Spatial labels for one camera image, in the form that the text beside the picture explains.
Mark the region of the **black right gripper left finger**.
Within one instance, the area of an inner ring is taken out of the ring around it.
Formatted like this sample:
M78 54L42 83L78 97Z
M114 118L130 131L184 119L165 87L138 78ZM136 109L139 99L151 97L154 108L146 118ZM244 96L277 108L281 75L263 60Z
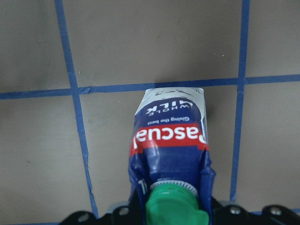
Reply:
M138 199L118 202L109 206L100 218L88 211L77 211L70 214L60 225L137 225Z

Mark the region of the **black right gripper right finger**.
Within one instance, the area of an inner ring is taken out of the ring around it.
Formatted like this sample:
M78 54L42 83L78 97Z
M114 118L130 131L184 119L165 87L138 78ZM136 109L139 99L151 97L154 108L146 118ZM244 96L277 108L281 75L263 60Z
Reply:
M260 212L247 211L231 201L212 198L214 225L298 225L300 216L291 209L278 205L264 206Z

